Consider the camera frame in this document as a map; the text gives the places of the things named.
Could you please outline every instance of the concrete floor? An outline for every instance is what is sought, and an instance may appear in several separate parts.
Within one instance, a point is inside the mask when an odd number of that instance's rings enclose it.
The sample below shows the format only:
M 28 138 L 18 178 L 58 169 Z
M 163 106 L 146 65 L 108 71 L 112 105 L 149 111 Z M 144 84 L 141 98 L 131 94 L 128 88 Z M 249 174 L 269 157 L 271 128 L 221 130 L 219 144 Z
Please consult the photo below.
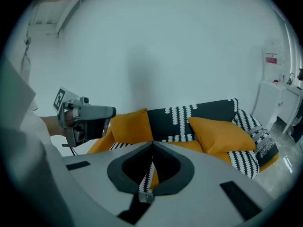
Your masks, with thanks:
M 278 119 L 270 131 L 276 139 L 279 159 L 254 179 L 274 199 L 293 187 L 303 162 L 299 144 L 295 144 L 287 133 L 282 134 L 284 127 L 285 123 Z

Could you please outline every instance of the yellow pillow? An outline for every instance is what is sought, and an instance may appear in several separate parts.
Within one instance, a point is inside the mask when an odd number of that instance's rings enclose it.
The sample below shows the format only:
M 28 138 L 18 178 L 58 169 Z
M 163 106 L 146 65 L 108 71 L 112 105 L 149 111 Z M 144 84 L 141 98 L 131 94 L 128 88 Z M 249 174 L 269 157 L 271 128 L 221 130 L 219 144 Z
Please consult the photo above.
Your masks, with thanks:
M 193 140 L 193 141 L 189 141 L 189 142 L 166 142 L 166 143 L 176 145 L 176 146 L 181 146 L 186 149 L 191 149 L 191 150 L 203 153 L 201 145 L 197 140 Z
M 116 142 L 136 144 L 153 141 L 146 108 L 133 113 L 116 115 L 111 119 L 110 125 Z
M 207 154 L 256 149 L 250 135 L 232 122 L 204 118 L 189 118 L 188 121 Z

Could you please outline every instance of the white wall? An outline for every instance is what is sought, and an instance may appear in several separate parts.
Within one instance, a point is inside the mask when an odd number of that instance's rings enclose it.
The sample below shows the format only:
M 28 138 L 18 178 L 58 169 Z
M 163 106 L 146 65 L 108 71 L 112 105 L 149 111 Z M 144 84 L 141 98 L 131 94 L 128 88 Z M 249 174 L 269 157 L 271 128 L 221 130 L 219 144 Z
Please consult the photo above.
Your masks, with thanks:
M 85 0 L 37 54 L 39 113 L 60 86 L 118 113 L 234 97 L 252 112 L 267 38 L 282 33 L 264 0 Z

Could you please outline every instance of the cabinet door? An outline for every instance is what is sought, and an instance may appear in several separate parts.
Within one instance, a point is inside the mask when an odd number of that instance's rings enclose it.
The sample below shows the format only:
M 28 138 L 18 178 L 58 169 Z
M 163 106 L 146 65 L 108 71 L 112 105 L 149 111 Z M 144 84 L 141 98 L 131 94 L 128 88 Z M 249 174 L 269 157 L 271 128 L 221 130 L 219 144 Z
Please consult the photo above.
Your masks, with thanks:
M 298 95 L 286 90 L 283 98 L 283 104 L 281 105 L 279 118 L 281 118 L 285 123 L 288 123 L 297 101 Z

